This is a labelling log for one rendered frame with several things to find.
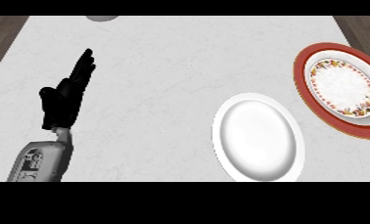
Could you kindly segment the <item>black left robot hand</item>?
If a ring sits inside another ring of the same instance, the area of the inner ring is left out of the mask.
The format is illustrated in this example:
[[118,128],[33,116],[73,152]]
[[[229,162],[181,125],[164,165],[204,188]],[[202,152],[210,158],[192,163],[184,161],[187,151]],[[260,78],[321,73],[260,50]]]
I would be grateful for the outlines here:
[[93,70],[93,50],[87,49],[76,60],[70,75],[60,80],[54,88],[42,87],[38,90],[44,130],[69,128],[73,125]]

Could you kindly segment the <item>plain white plate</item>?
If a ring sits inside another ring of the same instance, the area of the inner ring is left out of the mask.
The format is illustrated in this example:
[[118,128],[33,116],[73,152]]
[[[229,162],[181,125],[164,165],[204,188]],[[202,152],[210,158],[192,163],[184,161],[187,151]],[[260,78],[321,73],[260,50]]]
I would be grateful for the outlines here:
[[304,163],[304,142],[285,107],[257,93],[233,95],[213,121],[218,164],[235,181],[292,182]]

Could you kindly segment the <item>white floral rimmed plate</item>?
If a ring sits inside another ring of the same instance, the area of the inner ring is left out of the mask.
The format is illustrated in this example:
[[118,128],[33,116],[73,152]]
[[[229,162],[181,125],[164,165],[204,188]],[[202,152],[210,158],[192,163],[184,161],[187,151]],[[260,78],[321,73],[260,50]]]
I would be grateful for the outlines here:
[[313,99],[337,119],[370,126],[370,65],[338,50],[316,52],[303,66]]

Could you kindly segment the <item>grey round object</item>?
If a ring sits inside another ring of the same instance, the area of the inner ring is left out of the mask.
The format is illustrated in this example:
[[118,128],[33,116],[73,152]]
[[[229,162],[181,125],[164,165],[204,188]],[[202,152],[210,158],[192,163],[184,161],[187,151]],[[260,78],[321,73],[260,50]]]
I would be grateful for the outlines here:
[[87,16],[87,19],[93,22],[109,22],[115,18],[118,18],[118,16]]

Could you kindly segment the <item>red round placemat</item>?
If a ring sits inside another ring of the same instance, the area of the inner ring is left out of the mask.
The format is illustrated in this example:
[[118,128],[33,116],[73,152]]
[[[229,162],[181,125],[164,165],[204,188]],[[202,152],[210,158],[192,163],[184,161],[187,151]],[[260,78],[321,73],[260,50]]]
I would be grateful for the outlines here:
[[294,80],[294,87],[304,102],[306,107],[321,118],[321,120],[341,133],[346,135],[370,140],[370,125],[358,125],[343,121],[338,117],[335,117],[327,109],[319,105],[318,101],[313,98],[313,95],[309,91],[309,87],[306,85],[306,78],[304,78],[304,65],[312,57],[321,51],[325,50],[335,50],[350,54],[355,58],[358,58],[366,65],[370,65],[370,56],[364,54],[361,51],[353,49],[349,46],[344,46],[337,43],[322,42],[315,43],[306,46],[301,51],[298,52],[294,62],[292,62],[292,80]]

